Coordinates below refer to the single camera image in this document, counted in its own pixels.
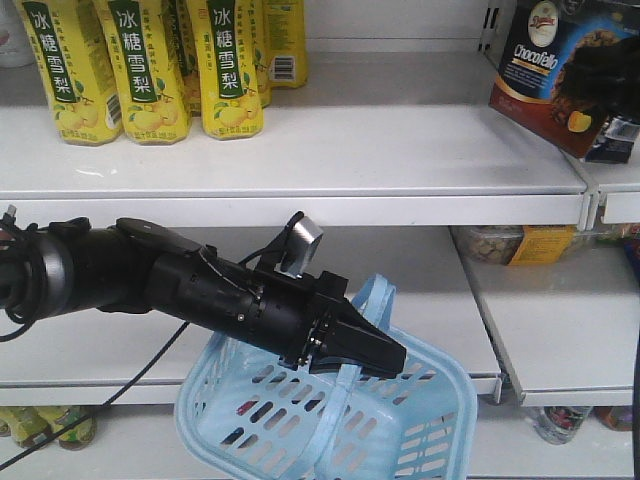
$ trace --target store shelf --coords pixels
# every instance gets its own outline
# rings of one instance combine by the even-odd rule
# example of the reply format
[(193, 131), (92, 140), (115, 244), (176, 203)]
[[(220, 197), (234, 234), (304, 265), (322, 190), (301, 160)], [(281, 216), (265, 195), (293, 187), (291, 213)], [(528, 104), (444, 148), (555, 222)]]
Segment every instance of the store shelf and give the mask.
[[(322, 225), (577, 224), (585, 182), (546, 141), (486, 106), (477, 53), (312, 56), (247, 141), (171, 147), (58, 139), (35, 68), (0, 78), (0, 203), (22, 222), (118, 216), (168, 226), (275, 226), (304, 209)], [(400, 75), (401, 72), (411, 75)]]
[[(20, 453), (0, 438), (0, 459)], [(564, 446), (544, 442), (525, 412), (480, 403), (470, 479), (633, 478), (631, 435), (613, 432), (589, 418)], [(213, 480), (229, 478), (191, 457), (176, 434), (171, 405), (115, 407), (99, 417), (94, 442), (80, 452), (58, 445), (20, 461), (0, 480)]]
[[(184, 233), (216, 245), (222, 258), (239, 260), (277, 232), (220, 228)], [(446, 228), (329, 228), (309, 272), (317, 276), (322, 270), (349, 278), (351, 293), (370, 275), (385, 275), (399, 291), (394, 324), (457, 358), (479, 393), (494, 391), (500, 370)], [(159, 313), (96, 310), (42, 320), (0, 349), (0, 405), (102, 403), (179, 325)], [(3, 319), (2, 328), (12, 327)], [(208, 330), (190, 326), (120, 403), (172, 403), (209, 336)]]
[(597, 195), (604, 223), (640, 222), (640, 147), (636, 145), (628, 164), (584, 163), (570, 158), (582, 178)]
[(470, 478), (632, 479), (631, 434), (614, 432), (593, 415), (566, 445), (550, 445), (525, 409), (479, 404)]
[(524, 405), (630, 405), (640, 290), (622, 249), (467, 272)]

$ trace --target plastic bottle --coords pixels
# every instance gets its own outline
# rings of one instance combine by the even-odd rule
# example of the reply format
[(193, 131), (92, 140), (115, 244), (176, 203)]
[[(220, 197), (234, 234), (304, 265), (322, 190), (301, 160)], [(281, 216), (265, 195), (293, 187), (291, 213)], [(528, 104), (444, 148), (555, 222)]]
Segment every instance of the plastic bottle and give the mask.
[[(57, 433), (67, 425), (75, 422), (87, 413), (86, 407), (83, 406), (51, 406), (51, 407), (35, 407), (38, 415), (44, 418), (53, 433)], [(62, 448), (67, 450), (80, 450), (86, 447), (96, 434), (96, 420), (89, 418), (80, 425), (63, 433), (58, 443)]]
[(534, 428), (552, 445), (563, 445), (575, 437), (593, 407), (543, 407), (534, 417)]
[(12, 0), (0, 0), (0, 67), (22, 67), (35, 61), (29, 38)]
[[(102, 145), (122, 131), (113, 70), (91, 0), (16, 0), (63, 141)], [(30, 137), (37, 141), (37, 131)]]
[(168, 0), (93, 3), (107, 39), (127, 136), (145, 145), (186, 138), (191, 113)]
[(9, 425), (11, 437), (23, 448), (43, 442), (51, 427), (33, 407), (0, 407), (0, 419)]

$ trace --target black cable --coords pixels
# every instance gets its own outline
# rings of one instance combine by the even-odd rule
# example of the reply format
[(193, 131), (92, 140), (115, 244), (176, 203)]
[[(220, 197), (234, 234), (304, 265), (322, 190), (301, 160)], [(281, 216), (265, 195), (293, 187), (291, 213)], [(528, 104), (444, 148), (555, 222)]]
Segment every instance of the black cable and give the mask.
[(264, 255), (266, 253), (282, 253), (282, 249), (281, 248), (269, 248), (269, 247), (261, 248), (260, 250), (256, 250), (255, 252), (247, 255), (245, 258), (240, 260), (238, 262), (238, 265), (246, 267), (247, 263), (249, 263), (251, 260), (253, 260), (256, 257), (259, 257), (260, 255)]
[(69, 430), (71, 430), (71, 429), (77, 427), (78, 425), (80, 425), (82, 422), (84, 422), (86, 420), (89, 420), (91, 417), (94, 417), (98, 413), (110, 408), (111, 405), (113, 404), (113, 402), (115, 402), (118, 398), (120, 398), (122, 395), (124, 395), (125, 392), (127, 392), (127, 390), (129, 390), (132, 386), (134, 386), (136, 383), (138, 383), (138, 381), (149, 370), (151, 370), (151, 368), (158, 362), (158, 360), (160, 360), (160, 358), (165, 353), (167, 353), (167, 350), (169, 350), (169, 348), (171, 348), (171, 346), (175, 343), (175, 341), (178, 339), (178, 337), (182, 334), (182, 332), (185, 331), (185, 329), (188, 326), (189, 326), (189, 322), (184, 322), (182, 325), (180, 325), (180, 328), (178, 328), (178, 330), (176, 330), (176, 332), (171, 336), (171, 338), (167, 341), (167, 343), (164, 344), (164, 346), (158, 351), (158, 353), (155, 354), (155, 356), (149, 361), (149, 363), (147, 363), (147, 365), (145, 365), (144, 368), (142, 370), (140, 370), (135, 377), (133, 377), (131, 380), (129, 380), (129, 382), (127, 382), (127, 384), (124, 387), (122, 387), (120, 390), (118, 390), (106, 402), (104, 402), (102, 405), (99, 405), (97, 407), (91, 408), (89, 413), (87, 413), (86, 415), (83, 415), (82, 417), (77, 419), (75, 422), (70, 423), (69, 425), (64, 427), (62, 430), (60, 430), (60, 431), (54, 433), (53, 435), (47, 437), (41, 443), (38, 443), (38, 444), (34, 445), (33, 447), (30, 447), (30, 448), (26, 449), (24, 452), (19, 453), (15, 457), (10, 458), (6, 462), (4, 462), (2, 465), (0, 465), (0, 472), (5, 470), (6, 468), (9, 468), (11, 465), (17, 463), (18, 461), (22, 460), (26, 456), (31, 455), (33, 452), (36, 452), (36, 451), (40, 450), (45, 445), (48, 445), (49, 443), (53, 442), (56, 438), (64, 435)]
[(26, 333), (27, 330), (29, 330), (31, 327), (33, 327), (34, 323), (36, 323), (36, 321), (35, 320), (31, 320), (31, 321), (25, 323), (20, 328), (18, 328), (17, 330), (15, 330), (15, 331), (13, 331), (11, 333), (8, 333), (6, 335), (0, 335), (0, 343), (4, 343), (4, 342), (9, 342), (11, 340), (15, 340), (20, 335), (23, 335), (24, 333)]

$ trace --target robotic arm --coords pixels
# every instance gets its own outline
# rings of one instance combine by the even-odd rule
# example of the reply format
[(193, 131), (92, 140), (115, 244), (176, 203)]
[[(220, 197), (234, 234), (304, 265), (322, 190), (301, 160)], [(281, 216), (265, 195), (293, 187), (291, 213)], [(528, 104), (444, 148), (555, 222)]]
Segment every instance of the robotic arm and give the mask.
[[(25, 230), (15, 208), (0, 220), (0, 308), (21, 327), (98, 308), (131, 314), (158, 310), (275, 353), (311, 372), (356, 364), (393, 378), (406, 350), (367, 322), (344, 297), (347, 280), (303, 273), (322, 236), (298, 212), (265, 248), (239, 263), (218, 257), (162, 226), (120, 218), (93, 229), (87, 218)], [(255, 269), (246, 265), (259, 257)]]

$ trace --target light blue plastic basket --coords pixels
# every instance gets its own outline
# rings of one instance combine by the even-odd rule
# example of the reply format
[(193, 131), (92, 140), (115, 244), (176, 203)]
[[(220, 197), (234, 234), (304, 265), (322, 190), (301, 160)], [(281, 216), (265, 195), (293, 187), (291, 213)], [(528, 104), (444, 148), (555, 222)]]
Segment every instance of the light blue plastic basket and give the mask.
[(186, 448), (241, 480), (466, 478), (476, 392), (450, 356), (389, 328), (394, 295), (376, 275), (352, 301), (407, 348), (393, 380), (352, 365), (294, 372), (276, 355), (213, 334), (175, 406)]

